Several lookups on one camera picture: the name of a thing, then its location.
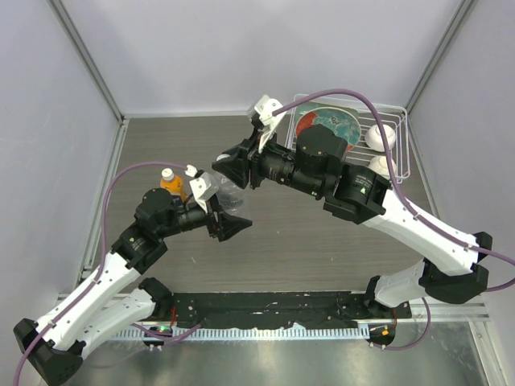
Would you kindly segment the clear plastic bottle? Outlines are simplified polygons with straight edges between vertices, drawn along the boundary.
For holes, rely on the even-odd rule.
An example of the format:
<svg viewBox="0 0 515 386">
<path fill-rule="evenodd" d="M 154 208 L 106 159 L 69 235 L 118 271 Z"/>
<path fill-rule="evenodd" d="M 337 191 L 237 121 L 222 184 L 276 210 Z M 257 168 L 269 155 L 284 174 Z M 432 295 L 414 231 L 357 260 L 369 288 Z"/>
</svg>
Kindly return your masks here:
<svg viewBox="0 0 515 386">
<path fill-rule="evenodd" d="M 246 217 L 247 203 L 244 191 L 221 173 L 212 172 L 217 190 L 214 195 L 217 211 L 229 216 Z"/>
</svg>

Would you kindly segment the orange juice bottle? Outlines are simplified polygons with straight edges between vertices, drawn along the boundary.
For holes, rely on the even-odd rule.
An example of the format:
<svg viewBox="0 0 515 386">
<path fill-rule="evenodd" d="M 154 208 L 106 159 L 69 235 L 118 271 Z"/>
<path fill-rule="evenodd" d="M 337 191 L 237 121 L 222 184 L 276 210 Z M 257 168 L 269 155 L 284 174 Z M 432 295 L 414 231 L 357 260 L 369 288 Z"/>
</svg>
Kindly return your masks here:
<svg viewBox="0 0 515 386">
<path fill-rule="evenodd" d="M 160 187 L 168 191 L 172 196 L 172 202 L 176 207 L 183 207 L 186 202 L 186 192 L 183 185 L 183 179 L 175 173 L 173 181 L 166 182 L 160 180 Z"/>
</svg>

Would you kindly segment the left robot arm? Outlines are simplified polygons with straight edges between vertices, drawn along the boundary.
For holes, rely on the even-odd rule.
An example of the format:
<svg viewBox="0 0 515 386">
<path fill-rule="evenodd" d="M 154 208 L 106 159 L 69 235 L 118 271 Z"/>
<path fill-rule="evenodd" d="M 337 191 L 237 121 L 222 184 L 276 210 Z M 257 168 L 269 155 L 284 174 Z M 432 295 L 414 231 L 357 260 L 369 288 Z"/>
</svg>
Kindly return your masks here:
<svg viewBox="0 0 515 386">
<path fill-rule="evenodd" d="M 98 346 L 124 326 L 147 317 L 161 321 L 170 314 L 172 293 L 153 277 L 121 301 L 108 304 L 165 254 L 166 238 L 206 228 L 211 237 L 226 241 L 252 225 L 251 220 L 226 211 L 216 195 L 202 204 L 183 204 L 179 196 L 162 188 L 143 196 L 134 218 L 101 263 L 60 304 L 14 327 L 22 360 L 29 361 L 46 384 L 66 383 Z"/>
</svg>

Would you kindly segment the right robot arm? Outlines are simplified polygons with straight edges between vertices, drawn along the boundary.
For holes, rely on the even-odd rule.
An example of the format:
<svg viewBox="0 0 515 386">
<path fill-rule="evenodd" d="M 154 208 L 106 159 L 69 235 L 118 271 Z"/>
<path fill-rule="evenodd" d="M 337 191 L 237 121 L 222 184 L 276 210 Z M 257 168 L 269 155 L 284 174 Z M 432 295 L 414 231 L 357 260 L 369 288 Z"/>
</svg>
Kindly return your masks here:
<svg viewBox="0 0 515 386">
<path fill-rule="evenodd" d="M 269 179 L 323 200 L 333 216 L 383 232 L 420 253 L 423 259 L 401 272 L 371 278 L 363 306 L 380 318 L 403 302 L 430 296 L 463 304 L 483 293 L 488 270 L 479 264 L 479 235 L 465 235 L 464 246 L 447 240 L 422 223 L 424 211 L 410 213 L 389 180 L 366 166 L 345 162 L 347 142 L 323 125 L 301 132 L 295 150 L 275 141 L 258 149 L 253 134 L 226 150 L 212 164 L 240 188 Z"/>
</svg>

